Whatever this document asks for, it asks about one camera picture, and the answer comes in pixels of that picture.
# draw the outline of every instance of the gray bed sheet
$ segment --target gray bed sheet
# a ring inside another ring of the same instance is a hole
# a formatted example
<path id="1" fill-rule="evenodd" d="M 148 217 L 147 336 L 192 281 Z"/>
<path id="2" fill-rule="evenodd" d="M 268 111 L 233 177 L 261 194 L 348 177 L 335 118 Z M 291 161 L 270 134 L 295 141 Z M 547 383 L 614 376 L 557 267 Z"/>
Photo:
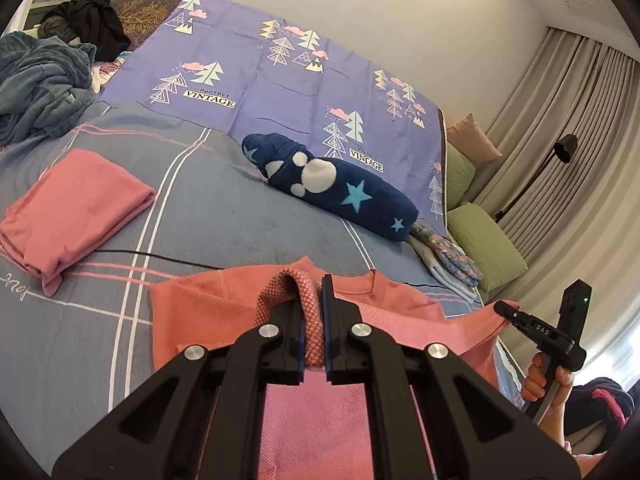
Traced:
<path id="1" fill-rule="evenodd" d="M 221 132 L 97 102 L 57 139 L 0 153 L 0 209 L 65 153 L 100 153 L 158 192 L 155 205 L 104 246 L 215 267 L 285 264 L 309 256 L 328 272 L 375 267 L 417 285 L 447 316 L 478 308 L 441 287 L 407 243 L 385 240 L 266 185 Z M 69 269 L 53 298 L 0 253 L 0 408 L 27 450 L 51 472 L 58 456 L 152 373 L 147 285 L 204 269 L 157 258 L 94 253 Z M 519 384 L 496 351 L 500 389 Z"/>

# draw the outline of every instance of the blue star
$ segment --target blue star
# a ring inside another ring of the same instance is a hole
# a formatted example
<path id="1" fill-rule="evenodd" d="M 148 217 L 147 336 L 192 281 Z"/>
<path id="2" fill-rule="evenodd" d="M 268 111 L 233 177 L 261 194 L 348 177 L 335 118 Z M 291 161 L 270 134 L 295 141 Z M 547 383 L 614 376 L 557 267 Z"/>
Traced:
<path id="1" fill-rule="evenodd" d="M 404 229 L 404 226 L 402 225 L 402 221 L 404 220 L 404 218 L 401 219 L 397 219 L 394 217 L 394 224 L 391 226 L 392 229 L 396 230 L 396 233 L 400 230 L 400 229 Z"/>
<path id="2" fill-rule="evenodd" d="M 256 165 L 258 164 L 258 162 L 254 159 L 254 153 L 258 151 L 258 148 L 248 150 L 246 146 L 243 146 L 242 151 L 244 152 L 244 156 L 249 160 L 249 162 L 252 162 Z"/>
<path id="3" fill-rule="evenodd" d="M 361 181 L 357 186 L 352 186 L 347 182 L 347 191 L 349 192 L 349 194 L 347 195 L 347 198 L 340 202 L 340 205 L 351 204 L 353 205 L 353 209 L 356 211 L 356 213 L 360 212 L 361 202 L 370 200 L 372 198 L 371 195 L 368 195 L 364 192 L 364 180 Z"/>

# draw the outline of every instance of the green pillow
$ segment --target green pillow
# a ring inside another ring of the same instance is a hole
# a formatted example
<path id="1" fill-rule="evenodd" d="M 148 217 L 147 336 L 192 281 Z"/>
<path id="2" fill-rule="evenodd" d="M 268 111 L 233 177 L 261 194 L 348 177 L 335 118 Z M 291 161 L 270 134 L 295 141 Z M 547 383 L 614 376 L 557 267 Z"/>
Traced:
<path id="1" fill-rule="evenodd" d="M 490 292 L 524 274 L 527 263 L 498 224 L 476 204 L 447 213 L 447 227 L 484 274 L 479 288 Z"/>
<path id="2" fill-rule="evenodd" d="M 460 153 L 453 144 L 447 142 L 447 211 L 458 207 L 460 199 L 468 189 L 476 174 L 473 163 Z"/>

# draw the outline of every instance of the white spot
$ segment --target white spot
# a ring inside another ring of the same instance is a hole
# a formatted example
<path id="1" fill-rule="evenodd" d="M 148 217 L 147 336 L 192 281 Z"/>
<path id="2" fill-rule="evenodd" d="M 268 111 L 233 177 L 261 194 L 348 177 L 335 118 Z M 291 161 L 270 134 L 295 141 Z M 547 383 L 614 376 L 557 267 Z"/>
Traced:
<path id="1" fill-rule="evenodd" d="M 291 160 L 293 160 L 293 163 L 302 168 L 306 162 L 309 160 L 308 156 L 306 156 L 305 152 L 296 152 L 293 154 L 293 156 L 291 157 Z"/>
<path id="2" fill-rule="evenodd" d="M 271 178 L 284 164 L 284 160 L 272 160 L 264 165 L 264 169 L 267 172 L 267 177 Z"/>
<path id="3" fill-rule="evenodd" d="M 315 158 L 302 169 L 302 185 L 311 193 L 322 193 L 334 184 L 335 175 L 332 163 Z"/>
<path id="4" fill-rule="evenodd" d="M 302 184 L 291 184 L 291 194 L 302 198 L 305 195 L 305 187 Z"/>

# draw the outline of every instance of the bed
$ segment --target bed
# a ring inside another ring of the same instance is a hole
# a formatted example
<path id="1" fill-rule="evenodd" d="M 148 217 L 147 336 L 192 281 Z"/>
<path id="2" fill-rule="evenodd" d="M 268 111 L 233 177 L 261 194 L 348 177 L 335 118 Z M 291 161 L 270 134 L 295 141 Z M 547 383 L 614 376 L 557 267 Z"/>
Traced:
<path id="1" fill-rule="evenodd" d="M 242 136 L 279 131 L 378 172 L 446 234 L 437 106 L 309 32 L 226 0 L 181 0 L 75 129 L 0 153 L 3 210 L 75 148 L 158 192 L 152 208 L 69 269 L 52 298 L 0 252 L 0 407 L 45 471 L 153 373 L 150 283 L 306 255 L 343 276 L 379 269 L 439 300 L 447 316 L 481 306 L 440 286 L 407 243 L 268 187 L 244 156 Z M 305 64 L 293 63 L 299 56 Z M 515 371 L 503 349 L 495 357 L 500 390 L 517 402 Z"/>

